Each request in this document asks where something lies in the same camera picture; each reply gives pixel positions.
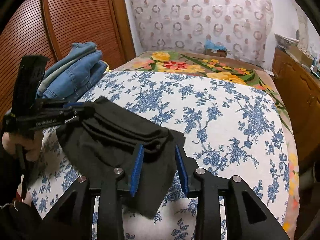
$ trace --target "folded clothes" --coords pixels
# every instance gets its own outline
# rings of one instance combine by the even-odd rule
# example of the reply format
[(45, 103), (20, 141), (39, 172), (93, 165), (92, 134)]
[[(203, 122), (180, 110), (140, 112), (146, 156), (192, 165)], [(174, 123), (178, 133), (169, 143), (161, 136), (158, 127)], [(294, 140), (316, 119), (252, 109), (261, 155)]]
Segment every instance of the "folded clothes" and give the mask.
[(153, 218), (177, 170), (175, 146), (184, 145), (180, 132), (152, 123), (104, 97), (94, 103), (93, 113), (77, 117), (57, 129), (59, 143), (76, 168), (94, 184), (115, 167), (129, 169), (132, 153), (139, 142), (144, 159), (138, 191), (124, 200), (129, 208)]
[(101, 50), (97, 50), (75, 62), (50, 84), (47, 90), (43, 93), (43, 97), (67, 98), (68, 96), (79, 92), (79, 90), (81, 90), (82, 93), (83, 87), (85, 87), (85, 85), (90, 81), (92, 75), (95, 74), (93, 79), (97, 82), (106, 70), (107, 65), (103, 62), (93, 68), (101, 58), (102, 52)]
[(78, 101), (80, 97), (82, 97), (90, 88), (92, 88), (101, 79), (106, 69), (107, 64), (102, 60), (98, 61), (98, 63), (96, 63), (90, 70), (91, 76), (87, 84), (85, 84), (83, 87), (80, 87), (70, 96), (67, 96), (65, 100), (71, 103)]
[(43, 93), (49, 87), (49, 85), (67, 68), (69, 68), (73, 63), (79, 59), (85, 57), (86, 55), (95, 52), (97, 45), (92, 42), (85, 43), (73, 43), (72, 49), (69, 54), (64, 57), (62, 60), (59, 60), (53, 66), (51, 66), (44, 74), (43, 81), (41, 82), (38, 90), (37, 97), (40, 98), (43, 96)]

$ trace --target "black towel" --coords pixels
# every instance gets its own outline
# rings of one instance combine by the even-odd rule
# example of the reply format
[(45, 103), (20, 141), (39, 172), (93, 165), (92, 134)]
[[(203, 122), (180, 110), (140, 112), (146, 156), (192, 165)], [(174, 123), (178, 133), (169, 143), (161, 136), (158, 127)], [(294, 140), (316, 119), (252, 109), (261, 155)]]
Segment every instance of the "black towel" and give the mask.
[(95, 111), (72, 119), (56, 131), (64, 153), (95, 183), (110, 169), (132, 165), (133, 149), (137, 142), (142, 143), (145, 151), (138, 191), (124, 203), (153, 218), (172, 183), (177, 169), (175, 145), (184, 145), (184, 135), (154, 124), (104, 97), (85, 104)]

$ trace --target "wooden furniture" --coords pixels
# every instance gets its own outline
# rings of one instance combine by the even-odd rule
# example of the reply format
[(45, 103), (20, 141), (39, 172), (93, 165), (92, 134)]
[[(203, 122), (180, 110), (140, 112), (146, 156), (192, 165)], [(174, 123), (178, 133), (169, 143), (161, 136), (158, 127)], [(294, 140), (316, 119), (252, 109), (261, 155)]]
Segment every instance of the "wooden furniture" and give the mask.
[(301, 169), (320, 156), (320, 81), (276, 48), (274, 83), (288, 111)]
[(0, 35), (0, 120), (10, 109), (23, 55), (65, 57), (73, 42), (93, 41), (111, 69), (136, 55), (124, 0), (25, 0)]

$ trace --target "human hand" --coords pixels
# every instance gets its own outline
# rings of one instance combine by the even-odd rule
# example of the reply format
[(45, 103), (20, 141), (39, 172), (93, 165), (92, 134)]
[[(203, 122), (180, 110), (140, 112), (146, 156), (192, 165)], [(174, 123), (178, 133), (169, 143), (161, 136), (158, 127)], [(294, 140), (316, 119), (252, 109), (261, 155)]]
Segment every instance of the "human hand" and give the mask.
[(16, 156), (16, 144), (22, 145), (27, 150), (26, 159), (29, 162), (35, 162), (39, 156), (42, 147), (42, 130), (36, 131), (34, 139), (23, 137), (20, 134), (5, 132), (2, 136), (2, 145), (4, 150), (14, 158)]

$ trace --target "yellow flower pattern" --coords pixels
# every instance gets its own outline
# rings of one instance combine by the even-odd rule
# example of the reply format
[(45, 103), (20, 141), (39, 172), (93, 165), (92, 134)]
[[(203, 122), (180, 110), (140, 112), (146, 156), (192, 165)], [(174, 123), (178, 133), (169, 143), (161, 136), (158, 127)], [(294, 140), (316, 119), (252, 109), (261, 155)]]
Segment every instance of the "yellow flower pattern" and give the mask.
[(207, 73), (207, 77), (247, 85), (241, 78), (232, 75), (230, 72)]
[(157, 60), (161, 62), (169, 61), (170, 59), (169, 53), (161, 52), (161, 51), (153, 53), (151, 57), (153, 58), (153, 60)]
[(289, 153), (289, 195), (294, 195), (294, 190), (299, 183), (299, 173), (294, 169), (298, 167), (298, 158), (295, 154)]
[(168, 72), (168, 73), (181, 73), (182, 72), (182, 69), (166, 68), (166, 67), (164, 67), (164, 64), (162, 62), (157, 62), (156, 66), (157, 66), (158, 72)]
[(283, 226), (282, 226), (282, 228), (284, 229), (284, 231), (288, 231), (288, 229), (289, 229), (289, 227), (290, 227), (290, 224), (289, 223), (283, 223)]
[(186, 65), (186, 68), (182, 70), (185, 73), (197, 73), (197, 72), (205, 72), (200, 65)]
[(250, 75), (250, 72), (245, 69), (245, 68), (239, 68), (240, 70), (242, 70), (246, 75)]
[(263, 86), (265, 89), (272, 90), (272, 87), (270, 87), (270, 86), (268, 86), (268, 85), (262, 84), (262, 86)]

